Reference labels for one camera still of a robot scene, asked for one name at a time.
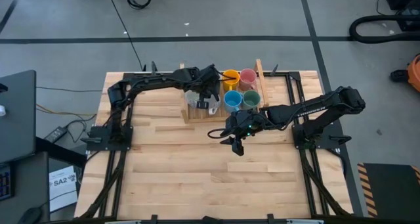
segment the green cup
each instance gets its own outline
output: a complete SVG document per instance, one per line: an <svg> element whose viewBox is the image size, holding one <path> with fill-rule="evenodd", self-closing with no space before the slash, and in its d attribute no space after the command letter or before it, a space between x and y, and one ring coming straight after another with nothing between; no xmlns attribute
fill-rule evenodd
<svg viewBox="0 0 420 224"><path fill-rule="evenodd" d="M261 97L258 92L254 90L248 90L243 93L242 100L243 100L243 104L242 104L243 110L248 110L248 109L256 110L258 104L261 101Z"/></svg>

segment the yellow black warning stripe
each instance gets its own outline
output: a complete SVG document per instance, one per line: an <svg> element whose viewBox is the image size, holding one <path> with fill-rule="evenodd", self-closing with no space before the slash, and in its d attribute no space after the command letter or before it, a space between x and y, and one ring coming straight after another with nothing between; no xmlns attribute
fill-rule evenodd
<svg viewBox="0 0 420 224"><path fill-rule="evenodd" d="M414 169L415 172L415 176L417 176L417 181L419 182L420 185L420 169L417 168L416 166L411 166Z"/></svg>
<svg viewBox="0 0 420 224"><path fill-rule="evenodd" d="M368 171L366 170L363 163L357 164L357 169L359 171L360 182L362 183L362 189L365 196L367 213L369 217L377 217L378 213L376 211L375 201L373 201L373 194L369 184Z"/></svg>

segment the blue cup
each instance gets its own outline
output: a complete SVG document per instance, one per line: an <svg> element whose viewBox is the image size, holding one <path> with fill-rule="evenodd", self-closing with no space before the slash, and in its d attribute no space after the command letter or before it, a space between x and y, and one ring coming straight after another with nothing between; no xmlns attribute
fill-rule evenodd
<svg viewBox="0 0 420 224"><path fill-rule="evenodd" d="M224 109L228 112L235 112L239 110L242 103L242 94L237 91L228 91L224 94Z"/></svg>

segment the black vacuum hose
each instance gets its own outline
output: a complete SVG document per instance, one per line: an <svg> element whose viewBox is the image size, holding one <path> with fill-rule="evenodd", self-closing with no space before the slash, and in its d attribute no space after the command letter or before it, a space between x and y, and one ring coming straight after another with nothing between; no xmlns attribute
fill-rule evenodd
<svg viewBox="0 0 420 224"><path fill-rule="evenodd" d="M349 29L350 36L360 43L387 43L390 41L420 41L420 32L405 32L402 34L394 34L390 36L361 36L356 31L356 27L359 24L380 21L380 20L405 20L405 21L420 21L420 16L388 16L388 15L375 15L375 16L365 16L355 20Z"/></svg>

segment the gray concrete floor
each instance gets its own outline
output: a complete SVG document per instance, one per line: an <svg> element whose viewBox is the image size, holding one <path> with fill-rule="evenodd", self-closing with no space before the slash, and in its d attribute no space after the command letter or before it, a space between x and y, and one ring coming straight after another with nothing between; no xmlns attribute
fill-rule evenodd
<svg viewBox="0 0 420 224"><path fill-rule="evenodd" d="M0 19L13 0L0 0ZM132 37L280 35L309 36L301 0L152 0L147 9L131 9L114 0ZM347 36L350 23L375 14L376 0L308 0L317 36ZM385 2L380 9L392 13ZM18 0L2 39L124 38L123 26L110 0ZM361 26L367 35L399 32L395 23ZM180 62L223 70L253 66L278 70L318 70L311 41L166 41L135 43L143 64L154 60L159 70L175 70ZM343 131L352 169L358 162L411 164L420 167L418 128L420 94L394 84L389 72L403 69L419 53L418 42L364 45L348 41L321 42L331 87L351 85L366 100L358 116L345 116ZM37 85L68 89L101 89L106 72L139 71L129 43L0 44L0 76L37 71ZM37 90L37 103L52 110L95 113L100 93ZM44 137L74 118L37 112L37 135ZM76 125L74 133L80 131ZM65 137L59 144L75 148ZM362 192L358 190L361 200ZM72 216L74 207L52 214Z"/></svg>

